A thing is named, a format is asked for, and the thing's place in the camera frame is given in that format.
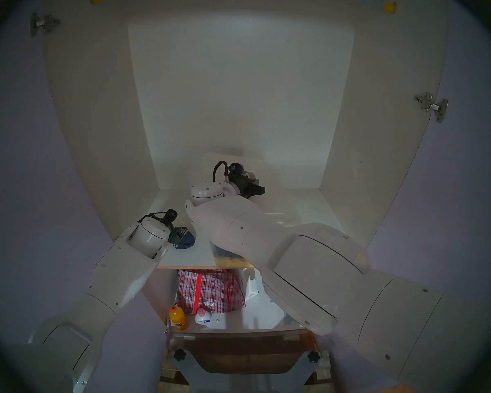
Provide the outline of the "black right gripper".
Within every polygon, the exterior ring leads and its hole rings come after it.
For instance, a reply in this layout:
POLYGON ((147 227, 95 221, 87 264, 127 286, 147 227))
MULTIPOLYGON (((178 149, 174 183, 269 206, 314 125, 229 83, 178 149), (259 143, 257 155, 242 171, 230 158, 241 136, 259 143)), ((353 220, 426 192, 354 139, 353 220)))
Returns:
POLYGON ((237 194, 246 199, 265 194, 265 187, 259 185, 256 176, 252 172, 245 171, 244 166, 239 163, 228 166, 228 182, 234 185, 237 194))

